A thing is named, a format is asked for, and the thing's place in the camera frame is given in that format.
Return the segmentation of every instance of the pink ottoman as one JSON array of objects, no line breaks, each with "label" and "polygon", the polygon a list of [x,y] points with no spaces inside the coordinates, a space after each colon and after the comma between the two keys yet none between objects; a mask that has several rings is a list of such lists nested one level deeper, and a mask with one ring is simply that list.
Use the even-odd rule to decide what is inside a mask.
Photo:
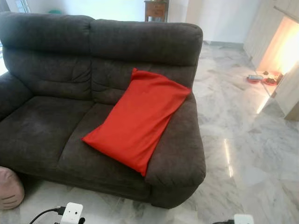
[{"label": "pink ottoman", "polygon": [[14,171],[0,167],[0,209],[13,209],[24,198],[23,185]]}]

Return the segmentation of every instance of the white marble tile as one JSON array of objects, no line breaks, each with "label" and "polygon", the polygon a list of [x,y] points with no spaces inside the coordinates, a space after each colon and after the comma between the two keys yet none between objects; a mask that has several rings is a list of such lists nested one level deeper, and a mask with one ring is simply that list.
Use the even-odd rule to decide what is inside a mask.
[{"label": "white marble tile", "polygon": [[[182,205],[147,203],[62,184],[33,181],[23,203],[0,211],[1,224],[23,224],[39,212],[77,202],[88,224],[211,224],[249,213],[257,224],[299,223],[299,122],[283,119],[240,49],[204,45],[193,85],[206,155],[206,179]],[[49,213],[37,224],[53,224]]]}]

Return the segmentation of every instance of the sofa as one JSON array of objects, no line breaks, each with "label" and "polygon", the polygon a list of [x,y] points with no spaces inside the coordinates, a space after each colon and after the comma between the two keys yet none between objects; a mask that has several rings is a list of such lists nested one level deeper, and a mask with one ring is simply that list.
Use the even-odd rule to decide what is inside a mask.
[{"label": "sofa", "polygon": [[134,67],[192,88],[202,37],[186,23],[1,13],[8,73],[0,76],[0,166],[157,207],[180,205],[206,175],[193,94],[173,114],[145,177],[81,138],[103,123]]}]

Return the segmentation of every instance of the sofa backrest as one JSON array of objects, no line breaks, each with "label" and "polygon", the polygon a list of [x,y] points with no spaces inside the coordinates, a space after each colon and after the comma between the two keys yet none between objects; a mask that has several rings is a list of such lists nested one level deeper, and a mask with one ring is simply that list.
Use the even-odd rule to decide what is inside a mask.
[{"label": "sofa backrest", "polygon": [[192,87],[202,30],[186,23],[91,22],[92,96],[115,104],[130,83],[134,67]]},{"label": "sofa backrest", "polygon": [[116,104],[133,68],[192,87],[202,30],[186,23],[0,14],[4,60],[36,95]]},{"label": "sofa backrest", "polygon": [[0,14],[8,71],[35,95],[91,99],[89,27],[93,18]]}]

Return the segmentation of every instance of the red pillow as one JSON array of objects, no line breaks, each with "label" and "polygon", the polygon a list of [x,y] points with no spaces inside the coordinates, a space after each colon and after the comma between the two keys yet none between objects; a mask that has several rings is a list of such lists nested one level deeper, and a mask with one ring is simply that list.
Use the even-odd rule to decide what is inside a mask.
[{"label": "red pillow", "polygon": [[190,91],[165,76],[133,69],[128,89],[105,122],[82,140],[145,176],[164,129]]}]

